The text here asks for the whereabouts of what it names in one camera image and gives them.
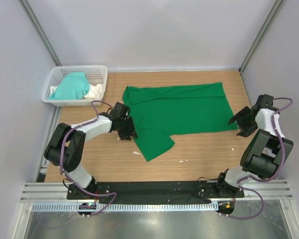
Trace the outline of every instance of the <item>white wall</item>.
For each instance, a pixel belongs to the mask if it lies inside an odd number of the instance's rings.
[[[282,176],[299,207],[299,0],[285,2],[244,75],[253,102],[263,93],[294,100],[280,118],[284,134],[295,144]]]
[[[34,181],[53,107],[40,100],[53,67],[17,0],[0,0],[0,239],[11,238],[25,182]]]
[[[29,0],[63,65],[238,68],[274,0]]]

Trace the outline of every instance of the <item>white plastic basket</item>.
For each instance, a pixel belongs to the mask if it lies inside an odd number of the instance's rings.
[[[58,86],[63,78],[73,72],[83,72],[91,85],[102,84],[102,92],[99,99],[82,100],[49,100],[50,87]],[[101,101],[106,88],[108,78],[108,68],[106,66],[58,66],[54,67],[46,79],[46,84],[42,93],[42,101],[54,104],[55,106],[90,106],[91,101]]]

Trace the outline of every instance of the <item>gray floor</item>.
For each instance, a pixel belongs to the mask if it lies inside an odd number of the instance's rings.
[[[233,215],[250,216],[259,201],[238,201]],[[77,213],[32,213],[28,239],[291,239],[279,201],[266,201],[253,220],[220,217],[216,212],[107,213],[76,219]]]

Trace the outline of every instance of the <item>turquoise towel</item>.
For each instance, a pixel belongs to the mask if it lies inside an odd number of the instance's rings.
[[[49,100],[81,100],[90,90],[90,84],[82,72],[66,75]]]

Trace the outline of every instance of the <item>wooden tabletop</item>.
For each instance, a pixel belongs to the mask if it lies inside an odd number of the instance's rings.
[[[163,87],[222,82],[232,111],[249,106],[238,71],[110,73],[103,100],[122,102],[126,86]],[[102,104],[99,112],[107,110]],[[95,117],[92,107],[64,107],[60,122],[74,124]],[[239,165],[251,138],[236,136],[238,130],[173,135],[174,147],[146,162],[133,141],[118,141],[115,132],[100,135],[85,143],[82,164],[97,181],[185,181],[199,177],[217,178],[227,168]],[[61,182],[59,169],[49,165],[46,182]]]

